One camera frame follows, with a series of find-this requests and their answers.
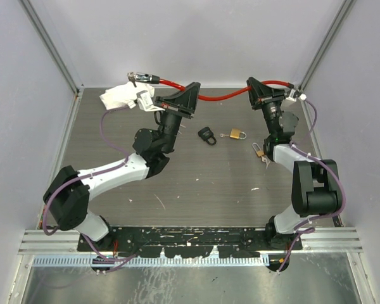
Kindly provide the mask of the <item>cable lock keys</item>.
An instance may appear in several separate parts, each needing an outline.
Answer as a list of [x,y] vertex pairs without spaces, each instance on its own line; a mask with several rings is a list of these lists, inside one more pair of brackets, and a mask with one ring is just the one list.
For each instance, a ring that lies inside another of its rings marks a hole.
[[136,86],[136,73],[135,72],[129,72],[127,74],[127,78],[129,80],[129,82],[131,82],[134,87],[137,87]]

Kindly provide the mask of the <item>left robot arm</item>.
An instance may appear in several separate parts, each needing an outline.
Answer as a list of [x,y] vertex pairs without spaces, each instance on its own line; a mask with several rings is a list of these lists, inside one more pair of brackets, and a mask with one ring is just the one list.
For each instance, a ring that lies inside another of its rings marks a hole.
[[86,170],[63,167],[43,197],[44,214],[53,216],[55,230],[75,229],[86,235],[98,250],[109,250],[114,235],[103,217],[89,211],[89,202],[118,186],[149,179],[165,168],[182,119],[190,119],[195,113],[200,87],[200,83],[192,82],[170,96],[155,96],[154,87],[140,82],[105,90],[100,100],[108,113],[137,106],[160,118],[158,128],[139,129],[132,145],[134,152],[119,161]]

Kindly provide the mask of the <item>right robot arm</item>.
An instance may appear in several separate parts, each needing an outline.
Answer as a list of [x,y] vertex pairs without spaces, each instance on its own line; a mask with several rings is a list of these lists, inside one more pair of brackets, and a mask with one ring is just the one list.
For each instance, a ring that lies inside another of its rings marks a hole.
[[253,110],[261,110],[269,132],[263,142],[263,153],[272,162],[288,169],[292,175],[291,205],[270,218],[265,226],[265,242],[278,250],[288,235],[317,219],[335,217],[343,209],[346,196],[338,178],[334,160],[321,160],[298,149],[292,140],[299,119],[282,105],[294,102],[302,94],[291,84],[276,88],[268,82],[250,77],[246,81]]

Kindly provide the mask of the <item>red cable lock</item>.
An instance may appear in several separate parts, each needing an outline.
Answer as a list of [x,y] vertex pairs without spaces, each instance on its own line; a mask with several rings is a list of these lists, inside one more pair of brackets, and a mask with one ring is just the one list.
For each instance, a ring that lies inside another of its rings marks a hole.
[[[174,89],[177,89],[179,91],[184,90],[184,86],[180,85],[176,82],[173,82],[171,80],[167,79],[161,79],[159,76],[151,74],[151,73],[140,73],[140,72],[135,72],[136,73],[136,82],[141,82],[145,84],[161,84],[163,86],[169,86]],[[272,87],[272,85],[275,86],[280,86],[280,87],[285,87],[288,89],[294,89],[295,85],[290,83],[290,82],[285,82],[282,80],[264,80],[263,83],[267,86]],[[246,87],[242,89],[238,89],[237,91],[230,92],[226,95],[221,95],[221,96],[206,96],[200,94],[198,98],[202,101],[207,101],[207,102],[218,102],[218,101],[224,101],[227,99],[234,98],[236,96],[239,96],[244,93],[248,93],[249,87],[246,85]]]

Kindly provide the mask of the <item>white cloth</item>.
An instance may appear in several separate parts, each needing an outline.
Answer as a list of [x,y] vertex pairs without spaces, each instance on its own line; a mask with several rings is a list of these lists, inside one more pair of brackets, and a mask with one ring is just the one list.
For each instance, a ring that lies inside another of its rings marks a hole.
[[134,85],[132,82],[128,81],[126,84],[105,90],[99,98],[106,110],[123,107],[129,107],[132,109],[136,107],[137,93],[142,91],[150,93],[151,97],[155,94],[155,88],[149,84],[136,82]]

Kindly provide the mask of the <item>small brass padlock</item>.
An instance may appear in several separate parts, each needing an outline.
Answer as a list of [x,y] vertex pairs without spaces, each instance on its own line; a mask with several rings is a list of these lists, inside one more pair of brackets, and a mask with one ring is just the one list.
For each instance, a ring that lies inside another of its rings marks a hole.
[[257,157],[262,158],[265,156],[263,149],[256,142],[252,144],[252,148],[254,149]]

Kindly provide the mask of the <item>large brass padlock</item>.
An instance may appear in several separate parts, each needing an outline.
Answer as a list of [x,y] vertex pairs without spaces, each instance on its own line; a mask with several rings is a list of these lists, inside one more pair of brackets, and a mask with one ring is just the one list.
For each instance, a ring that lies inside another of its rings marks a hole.
[[239,129],[231,129],[231,132],[229,134],[229,137],[231,139],[239,139],[239,140],[243,140],[243,139],[246,139],[247,135],[246,133],[244,133],[243,131],[239,130]]

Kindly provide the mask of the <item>black padlock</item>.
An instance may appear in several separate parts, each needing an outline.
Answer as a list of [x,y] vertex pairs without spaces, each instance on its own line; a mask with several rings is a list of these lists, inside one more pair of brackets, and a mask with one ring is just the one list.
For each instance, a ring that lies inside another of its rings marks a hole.
[[204,127],[198,131],[198,136],[210,146],[214,146],[217,140],[209,127]]

